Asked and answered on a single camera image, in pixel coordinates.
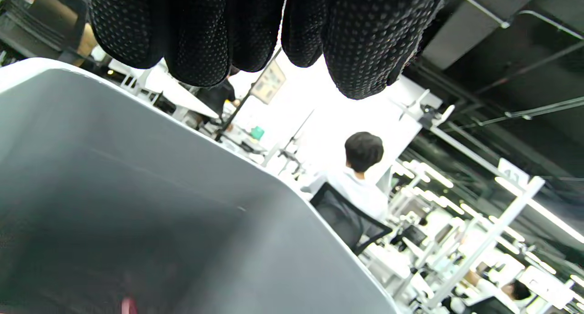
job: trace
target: dark hair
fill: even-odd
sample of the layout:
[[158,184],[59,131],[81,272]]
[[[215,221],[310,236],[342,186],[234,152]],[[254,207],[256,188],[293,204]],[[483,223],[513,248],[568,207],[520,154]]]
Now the dark hair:
[[517,301],[522,301],[532,295],[532,292],[529,291],[527,285],[517,281],[516,279],[513,282],[509,283],[513,286],[513,298]]
[[351,169],[364,173],[383,157],[383,142],[366,131],[355,133],[344,142],[344,152]]
[[236,75],[236,74],[237,74],[237,73],[239,73],[239,72],[240,72],[240,69],[238,69],[238,68],[236,68],[236,67],[234,67],[234,66],[231,66],[231,68],[229,68],[229,76],[230,76],[230,77],[231,77],[232,75]]

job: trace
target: gray plastic container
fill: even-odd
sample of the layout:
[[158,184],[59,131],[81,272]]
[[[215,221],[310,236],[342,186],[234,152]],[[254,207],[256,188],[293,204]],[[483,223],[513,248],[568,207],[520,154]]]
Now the gray plastic container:
[[397,313],[287,185],[52,60],[0,68],[0,229],[7,314]]

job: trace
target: dotted grip glove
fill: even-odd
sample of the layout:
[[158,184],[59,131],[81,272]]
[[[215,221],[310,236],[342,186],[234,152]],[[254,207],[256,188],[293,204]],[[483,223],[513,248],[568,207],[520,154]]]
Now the dotted grip glove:
[[282,21],[282,47],[293,64],[309,67],[324,54],[342,94],[362,99],[396,81],[442,1],[89,0],[89,6],[96,39],[113,58],[135,68],[165,58],[174,77],[198,87],[217,85],[230,66],[263,69]]

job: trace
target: ceiling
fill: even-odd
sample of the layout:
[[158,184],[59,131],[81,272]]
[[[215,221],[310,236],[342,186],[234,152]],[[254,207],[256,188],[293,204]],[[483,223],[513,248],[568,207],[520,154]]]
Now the ceiling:
[[[448,0],[403,73],[445,106],[456,105],[440,129],[495,166],[503,157],[542,176],[546,186],[536,200],[584,234],[584,105],[576,106],[584,96],[584,0],[475,1],[500,21],[467,0]],[[566,100],[575,107],[513,114]],[[491,173],[429,131],[402,155],[413,158],[455,179],[453,202],[500,216],[513,198]],[[582,276],[584,244],[543,215],[525,208],[511,226],[537,245],[536,254],[560,279]]]

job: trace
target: computer monitor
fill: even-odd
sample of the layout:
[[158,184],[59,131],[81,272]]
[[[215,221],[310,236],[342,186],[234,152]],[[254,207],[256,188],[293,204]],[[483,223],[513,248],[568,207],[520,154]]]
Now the computer monitor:
[[410,225],[403,231],[403,237],[406,237],[413,244],[420,247],[422,242],[428,237],[421,229],[415,225]]

